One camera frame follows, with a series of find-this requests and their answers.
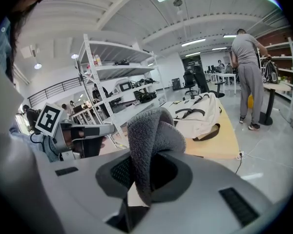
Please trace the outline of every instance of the white shelving unit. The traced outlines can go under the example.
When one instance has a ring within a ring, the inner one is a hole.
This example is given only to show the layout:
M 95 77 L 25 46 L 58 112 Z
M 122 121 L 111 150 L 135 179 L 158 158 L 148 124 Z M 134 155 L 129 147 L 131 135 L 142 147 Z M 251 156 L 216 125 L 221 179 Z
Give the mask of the white shelving unit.
M 95 55 L 99 55 L 103 66 L 95 66 L 92 58 L 92 53 Z M 153 66 L 143 66 L 141 63 L 144 62 L 146 59 L 153 57 L 155 65 Z M 130 63 L 137 63 L 131 65 L 108 65 L 108 63 L 114 63 L 115 61 L 127 59 Z M 86 81 L 83 83 L 85 92 L 87 97 L 91 103 L 94 113 L 96 114 L 99 122 L 101 124 L 104 123 L 112 123 L 115 125 L 120 137 L 122 138 L 122 145 L 126 143 L 128 145 L 128 141 L 121 129 L 121 126 L 125 124 L 128 120 L 134 117 L 136 114 L 140 113 L 147 107 L 151 105 L 159 106 L 159 99 L 161 97 L 165 97 L 167 101 L 165 89 L 162 83 L 162 76 L 157 66 L 156 56 L 153 53 L 148 53 L 146 51 L 137 50 L 125 45 L 111 43 L 111 42 L 104 42 L 104 41 L 92 41 L 88 39 L 88 35 L 84 34 L 84 42 L 79 52 L 79 57 L 76 59 L 76 64 L 80 67 L 81 71 L 82 66 L 90 65 L 91 74 L 85 74 Z M 138 105 L 131 105 L 118 113 L 113 113 L 109 102 L 115 100 L 117 98 L 123 97 L 124 95 L 133 93 L 135 91 L 150 88 L 153 84 L 146 84 L 144 86 L 140 86 L 137 88 L 133 88 L 121 93 L 117 93 L 112 95 L 109 98 L 106 98 L 105 93 L 103 92 L 103 88 L 101 85 L 102 81 L 116 79 L 116 78 L 125 78 L 131 76 L 138 76 L 138 75 L 145 75 L 146 73 L 157 70 L 160 76 L 160 84 L 163 88 L 163 93 L 158 94 L 157 98 L 153 99 L 147 103 L 141 103 Z M 92 98 L 92 91 L 88 91 L 87 84 L 89 82 L 94 82 L 98 86 L 98 90 L 100 92 L 100 96 L 102 97 L 102 101 L 93 104 Z M 100 106 L 104 104 L 110 117 L 103 120 L 100 118 L 98 112 L 96 111 L 96 106 Z M 115 144 L 115 140 L 111 137 L 110 138 L 113 143 Z
M 287 68 L 278 68 L 279 71 L 284 71 L 284 72 L 289 72 L 289 73 L 293 73 L 293 41 L 291 40 L 291 38 L 288 38 L 287 42 L 282 42 L 282 43 L 277 43 L 277 44 L 272 44 L 272 45 L 268 45 L 266 46 L 267 50 L 273 50 L 273 49 L 281 49 L 281 48 L 290 48 L 291 50 L 291 56 L 280 56 L 280 57 L 272 57 L 272 59 L 274 60 L 288 60 L 288 61 L 292 61 L 292 69 L 287 69 Z M 287 93 L 285 92 L 281 92 L 281 91 L 276 91 L 277 94 L 282 95 L 283 97 L 287 98 L 290 100 L 290 107 L 289 107 L 289 111 L 288 111 L 288 115 L 287 115 L 287 119 L 290 120 L 290 115 L 291 115 L 291 111 L 293 109 L 293 84 L 290 84 L 288 82 L 283 82 L 284 84 L 289 85 L 290 87 L 292 87 L 292 96 L 289 96 Z

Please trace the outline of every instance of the power outlet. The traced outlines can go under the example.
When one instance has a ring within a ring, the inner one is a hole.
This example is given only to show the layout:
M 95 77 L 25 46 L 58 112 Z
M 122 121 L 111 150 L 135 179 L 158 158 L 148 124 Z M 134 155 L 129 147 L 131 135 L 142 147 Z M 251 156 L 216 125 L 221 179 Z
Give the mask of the power outlet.
M 240 152 L 239 152 L 239 155 L 236 157 L 236 159 L 237 159 L 237 160 L 241 160 L 241 159 L 244 159 L 244 157 L 245 157 L 245 156 L 244 156 L 244 152 L 243 152 L 243 151 L 240 151 Z

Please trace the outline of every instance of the gray pants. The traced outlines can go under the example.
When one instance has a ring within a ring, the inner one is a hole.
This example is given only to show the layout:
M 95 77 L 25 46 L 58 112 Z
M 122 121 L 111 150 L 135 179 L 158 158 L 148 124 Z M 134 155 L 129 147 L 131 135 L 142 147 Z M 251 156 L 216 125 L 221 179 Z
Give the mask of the gray pants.
M 254 100 L 252 123 L 258 124 L 264 96 L 263 79 L 258 64 L 240 64 L 239 78 L 241 84 L 240 115 L 245 117 L 248 113 L 248 98 L 252 93 Z

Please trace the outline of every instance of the man in gray shirt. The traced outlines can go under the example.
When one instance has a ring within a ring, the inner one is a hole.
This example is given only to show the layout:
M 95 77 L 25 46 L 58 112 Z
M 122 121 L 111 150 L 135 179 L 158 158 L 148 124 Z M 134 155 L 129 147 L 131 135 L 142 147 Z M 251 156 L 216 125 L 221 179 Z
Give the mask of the man in gray shirt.
M 263 79 L 256 56 L 256 47 L 267 58 L 267 49 L 260 44 L 253 36 L 239 29 L 237 36 L 232 43 L 232 63 L 239 68 L 239 78 L 241 84 L 241 102 L 240 102 L 240 123 L 243 123 L 248 113 L 248 98 L 253 95 L 254 105 L 252 112 L 252 121 L 249 125 L 250 130 L 259 130 L 258 125 L 260 111 L 263 103 L 264 87 Z

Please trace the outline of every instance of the gray fuzzy strap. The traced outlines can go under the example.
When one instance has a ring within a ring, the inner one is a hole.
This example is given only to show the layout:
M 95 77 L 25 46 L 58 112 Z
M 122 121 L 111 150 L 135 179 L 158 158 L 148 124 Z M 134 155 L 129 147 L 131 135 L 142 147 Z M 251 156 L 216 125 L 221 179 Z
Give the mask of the gray fuzzy strap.
M 143 202 L 151 204 L 150 164 L 159 151 L 184 152 L 186 142 L 173 126 L 173 119 L 166 108 L 142 112 L 128 122 L 130 156 L 138 194 Z

